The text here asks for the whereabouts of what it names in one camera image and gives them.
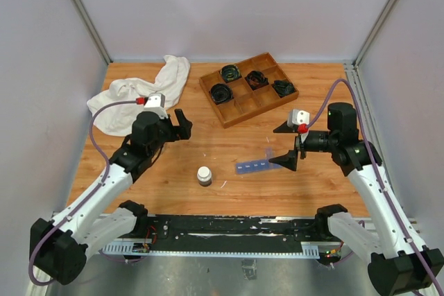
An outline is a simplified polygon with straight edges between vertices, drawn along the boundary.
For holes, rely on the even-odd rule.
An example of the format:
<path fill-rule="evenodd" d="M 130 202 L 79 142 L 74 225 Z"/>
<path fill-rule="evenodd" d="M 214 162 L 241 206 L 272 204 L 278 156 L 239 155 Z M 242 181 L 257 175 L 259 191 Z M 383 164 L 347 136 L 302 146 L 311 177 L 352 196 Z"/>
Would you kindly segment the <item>blue weekly pill organizer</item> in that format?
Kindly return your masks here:
<path fill-rule="evenodd" d="M 272 148 L 266 148 L 264 159 L 237 162 L 235 164 L 235 172 L 237 175 L 243 175 L 282 168 L 277 164 L 270 163 L 269 159 L 272 157 L 274 157 Z"/>

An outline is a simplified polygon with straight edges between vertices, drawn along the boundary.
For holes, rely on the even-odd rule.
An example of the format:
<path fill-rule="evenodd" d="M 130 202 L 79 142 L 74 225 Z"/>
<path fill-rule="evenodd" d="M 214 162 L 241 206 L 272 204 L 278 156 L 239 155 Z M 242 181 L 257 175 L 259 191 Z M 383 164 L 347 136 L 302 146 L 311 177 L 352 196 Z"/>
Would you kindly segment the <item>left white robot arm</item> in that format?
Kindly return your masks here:
<path fill-rule="evenodd" d="M 87 261 L 114 239 L 145 235 L 147 210 L 140 204 L 127 201 L 107 218 L 99 216 L 157 161 L 166 143 L 190 138 L 191 121 L 181 109 L 174 113 L 177 125 L 162 107 L 141 112 L 122 145 L 105 158 L 105 168 L 93 183 L 60 213 L 32 224 L 28 275 L 34 285 L 70 284 Z"/>

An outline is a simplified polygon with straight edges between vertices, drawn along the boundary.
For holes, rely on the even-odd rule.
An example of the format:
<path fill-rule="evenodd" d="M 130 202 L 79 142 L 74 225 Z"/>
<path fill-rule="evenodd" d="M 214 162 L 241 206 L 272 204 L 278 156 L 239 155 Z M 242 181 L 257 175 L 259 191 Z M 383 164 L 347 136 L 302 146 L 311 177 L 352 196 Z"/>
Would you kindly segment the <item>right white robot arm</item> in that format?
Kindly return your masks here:
<path fill-rule="evenodd" d="M 344 206 L 332 204 L 316 212 L 317 237 L 343 241 L 367 265 L 370 282 L 380 295 L 424 293 L 443 268 L 443 254 L 429 248 L 411 225 L 389 185 L 382 159 L 359 134 L 357 120 L 351 104 L 331 103 L 327 130 L 309 130 L 309 112 L 291 110 L 274 132 L 296 134 L 294 147 L 269 161 L 296 171 L 298 160 L 308 152 L 329 153 L 358 190 L 375 232 L 362 227 Z"/>

